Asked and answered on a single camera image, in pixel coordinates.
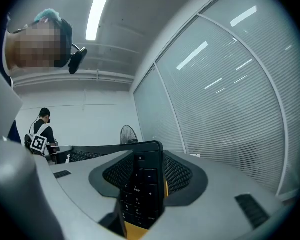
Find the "glass wall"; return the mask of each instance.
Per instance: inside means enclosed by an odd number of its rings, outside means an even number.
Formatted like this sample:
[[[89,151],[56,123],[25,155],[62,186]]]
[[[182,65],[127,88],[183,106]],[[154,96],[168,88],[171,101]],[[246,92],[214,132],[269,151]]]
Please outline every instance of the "glass wall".
[[[143,139],[156,136],[175,151],[183,141],[188,154],[236,167],[277,195],[297,190],[295,30],[276,0],[215,0],[160,54],[159,72],[150,71],[135,92]]]
[[[287,161],[280,194],[300,186],[300,37],[275,0],[218,0],[203,15],[235,33],[260,58],[282,100]]]
[[[284,161],[282,115],[265,72],[248,50],[198,17],[157,67],[187,152],[237,167],[275,193]]]
[[[177,123],[160,80],[152,68],[134,93],[142,137],[145,142],[160,141],[164,150],[183,152]]]

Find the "ceiling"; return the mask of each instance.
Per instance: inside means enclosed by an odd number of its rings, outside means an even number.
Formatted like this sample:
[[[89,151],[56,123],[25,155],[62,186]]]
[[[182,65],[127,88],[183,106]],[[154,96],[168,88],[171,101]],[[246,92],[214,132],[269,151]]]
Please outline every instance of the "ceiling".
[[[80,69],[134,76],[156,36],[187,1],[107,0],[97,38],[88,41],[85,37],[93,0],[19,0],[10,11],[8,30],[23,28],[39,12],[53,8],[72,24],[73,43],[88,49]],[[18,69],[12,78],[31,73]]]

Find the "ceiling light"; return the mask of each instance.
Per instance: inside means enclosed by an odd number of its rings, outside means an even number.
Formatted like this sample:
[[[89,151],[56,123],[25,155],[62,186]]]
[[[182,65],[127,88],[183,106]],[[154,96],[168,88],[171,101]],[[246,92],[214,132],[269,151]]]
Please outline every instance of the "ceiling light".
[[[195,62],[195,63],[193,63],[193,65],[191,66],[191,68],[194,66],[194,65],[196,65],[198,63],[198,61],[197,62]]]
[[[99,21],[102,11],[105,8],[107,0],[93,0],[88,25],[86,27],[85,39],[95,41],[97,38],[97,31],[99,28]]]
[[[240,78],[239,80],[235,81],[234,83],[238,83],[239,81],[241,81],[242,79],[245,79],[247,77],[247,75],[245,75],[244,77]]]
[[[226,88],[223,88],[223,89],[217,91],[216,93],[218,94],[218,93],[222,92],[224,89],[226,89]]]
[[[184,61],[181,62],[179,66],[176,67],[177,70],[181,70],[185,65],[187,65],[195,56],[197,56],[204,48],[208,46],[208,43],[205,41],[197,49],[194,50]]]
[[[252,14],[257,12],[257,6],[254,6],[252,8],[250,8],[249,10],[245,11],[244,13],[242,13],[241,15],[239,15],[238,17],[236,17],[235,19],[233,19],[230,24],[231,27],[236,26],[237,24],[239,24],[240,22],[242,22],[243,20],[245,20],[246,18],[248,18],[249,16],[251,16]]]
[[[209,87],[215,85],[216,83],[220,82],[222,80],[222,78],[218,79],[217,81],[213,82],[212,84],[209,84],[206,88],[204,88],[205,90],[208,89]]]
[[[243,63],[240,67],[238,67],[238,68],[236,69],[236,71],[239,70],[239,69],[241,69],[241,68],[243,68],[243,67],[244,67],[245,65],[247,65],[248,63],[252,62],[252,60],[253,60],[253,59],[250,59],[250,60],[248,60],[246,63]]]

